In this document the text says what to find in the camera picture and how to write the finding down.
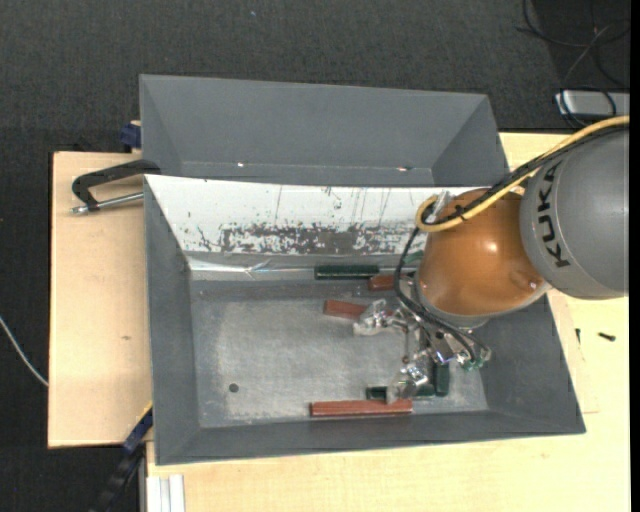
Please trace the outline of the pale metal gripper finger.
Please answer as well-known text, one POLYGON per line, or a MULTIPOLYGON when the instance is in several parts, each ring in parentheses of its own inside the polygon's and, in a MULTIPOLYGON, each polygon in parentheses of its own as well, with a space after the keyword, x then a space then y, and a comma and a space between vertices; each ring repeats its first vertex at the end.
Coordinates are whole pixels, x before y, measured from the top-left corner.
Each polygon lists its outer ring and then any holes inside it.
POLYGON ((372 336, 384 329, 397 328, 401 321, 399 303, 395 299, 377 299, 367 306, 353 323, 355 336, 372 336))
POLYGON ((424 366, 415 363, 405 364, 386 387, 386 403, 410 399, 429 383, 429 373, 424 366))

